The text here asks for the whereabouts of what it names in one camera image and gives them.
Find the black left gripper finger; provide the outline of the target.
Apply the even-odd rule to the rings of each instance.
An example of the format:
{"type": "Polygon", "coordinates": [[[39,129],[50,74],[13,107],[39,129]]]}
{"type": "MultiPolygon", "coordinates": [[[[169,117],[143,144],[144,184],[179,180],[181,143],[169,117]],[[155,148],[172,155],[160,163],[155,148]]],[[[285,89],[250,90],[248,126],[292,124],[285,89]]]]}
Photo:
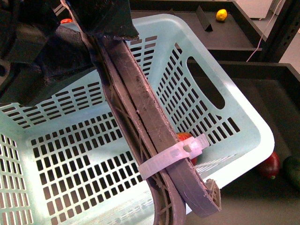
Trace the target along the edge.
{"type": "Polygon", "coordinates": [[[66,0],[64,4],[85,34],[138,39],[128,0],[66,0]]]}

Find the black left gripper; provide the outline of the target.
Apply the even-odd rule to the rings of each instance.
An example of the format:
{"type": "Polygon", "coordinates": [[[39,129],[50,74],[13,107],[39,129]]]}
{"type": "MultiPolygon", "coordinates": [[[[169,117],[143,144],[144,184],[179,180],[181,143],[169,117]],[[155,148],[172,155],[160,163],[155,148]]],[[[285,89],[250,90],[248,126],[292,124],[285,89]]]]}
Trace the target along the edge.
{"type": "Polygon", "coordinates": [[[78,31],[63,26],[58,0],[0,3],[0,104],[35,106],[94,70],[78,31]]]}

